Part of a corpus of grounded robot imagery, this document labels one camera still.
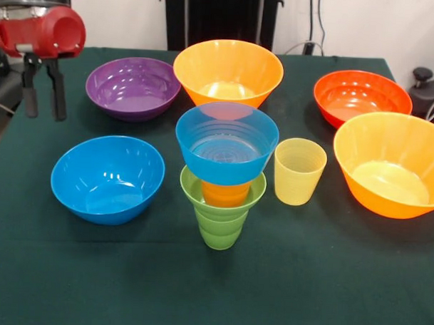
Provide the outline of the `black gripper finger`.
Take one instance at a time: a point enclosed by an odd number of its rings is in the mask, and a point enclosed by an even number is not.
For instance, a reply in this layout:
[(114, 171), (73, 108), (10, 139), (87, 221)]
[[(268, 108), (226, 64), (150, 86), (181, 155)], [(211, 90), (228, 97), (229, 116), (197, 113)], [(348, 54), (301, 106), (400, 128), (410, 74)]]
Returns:
[(38, 104), (36, 89), (33, 86), (33, 78), (40, 68), (41, 60), (36, 54), (24, 54), (23, 60), (24, 70), (21, 80), (26, 115), (29, 118), (36, 118), (38, 116)]
[(63, 82), (63, 74), (58, 67), (58, 59), (45, 60), (47, 74), (52, 82), (51, 107), (55, 121), (62, 121), (67, 118), (66, 94)]

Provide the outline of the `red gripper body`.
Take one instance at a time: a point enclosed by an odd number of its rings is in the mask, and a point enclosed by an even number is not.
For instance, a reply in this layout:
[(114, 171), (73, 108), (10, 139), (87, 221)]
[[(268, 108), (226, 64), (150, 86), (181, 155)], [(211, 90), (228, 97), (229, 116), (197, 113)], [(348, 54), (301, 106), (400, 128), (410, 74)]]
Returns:
[(24, 19), (0, 19), (0, 48), (10, 57), (34, 53), (39, 58), (76, 57), (83, 50), (86, 28), (67, 6), (45, 9)]

